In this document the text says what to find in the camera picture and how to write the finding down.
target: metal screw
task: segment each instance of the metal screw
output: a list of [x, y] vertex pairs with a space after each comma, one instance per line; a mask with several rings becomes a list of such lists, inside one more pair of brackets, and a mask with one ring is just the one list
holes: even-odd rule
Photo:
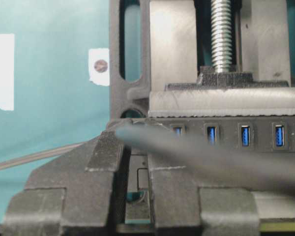
[[97, 62], [95, 62], [94, 64], [94, 69], [98, 72], [98, 73], [104, 73], [107, 71], [108, 69], [108, 63], [105, 60], [98, 60]]
[[232, 64], [231, 0], [211, 0], [212, 63], [216, 73]]

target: black cable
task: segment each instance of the black cable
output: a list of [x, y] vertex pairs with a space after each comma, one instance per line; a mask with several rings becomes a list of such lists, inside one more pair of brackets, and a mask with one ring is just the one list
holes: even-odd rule
[[45, 159], [45, 158], [49, 158], [49, 157], [53, 157], [53, 156], [59, 156], [59, 155], [62, 155], [62, 154], [65, 154], [65, 153], [71, 151], [72, 149], [74, 149], [82, 144], [84, 144], [84, 142], [70, 144], [70, 145], [66, 145], [66, 146], [62, 146], [62, 147], [57, 147], [54, 149], [50, 149], [50, 150], [41, 151], [41, 152], [37, 152], [34, 154], [18, 157], [18, 158], [12, 159], [12, 160], [3, 161], [3, 162], [0, 162], [0, 170], [11, 168], [13, 166], [23, 165], [23, 164], [26, 164], [29, 162], [33, 162], [33, 161], [37, 161], [37, 160], [41, 160], [41, 159]]

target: wire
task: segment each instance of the wire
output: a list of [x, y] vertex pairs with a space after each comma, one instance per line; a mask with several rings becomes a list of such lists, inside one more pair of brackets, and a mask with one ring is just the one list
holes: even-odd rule
[[23, 165], [23, 164], [26, 164], [29, 162], [38, 161], [38, 160], [49, 158], [49, 157], [59, 156], [59, 155], [62, 155], [62, 154], [65, 154], [65, 153], [71, 151], [74, 148], [81, 146], [84, 143], [85, 142], [70, 144], [70, 145], [57, 147], [54, 149], [41, 151], [41, 152], [37, 152], [34, 154], [14, 158], [12, 160], [3, 161], [3, 162], [0, 162], [0, 170], [4, 170], [4, 169], [11, 168], [14, 166]]

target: white label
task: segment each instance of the white label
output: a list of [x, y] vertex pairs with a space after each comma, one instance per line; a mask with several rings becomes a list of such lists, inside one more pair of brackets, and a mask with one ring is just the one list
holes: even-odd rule
[[109, 86], [109, 49], [97, 48], [88, 51], [89, 80], [96, 85]]
[[0, 34], [0, 109], [14, 110], [14, 34]]

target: usb port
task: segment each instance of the usb port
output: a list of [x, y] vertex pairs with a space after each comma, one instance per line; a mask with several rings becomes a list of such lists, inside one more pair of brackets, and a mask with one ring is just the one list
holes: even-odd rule
[[215, 138], [216, 138], [216, 131], [215, 127], [208, 127], [207, 128], [207, 138], [211, 145], [215, 144]]
[[275, 126], [275, 141], [277, 147], [284, 146], [284, 126], [276, 125]]
[[177, 136], [180, 136], [182, 134], [182, 128], [181, 127], [175, 127], [174, 132]]
[[250, 145], [250, 127], [247, 125], [241, 127], [241, 143], [244, 147]]

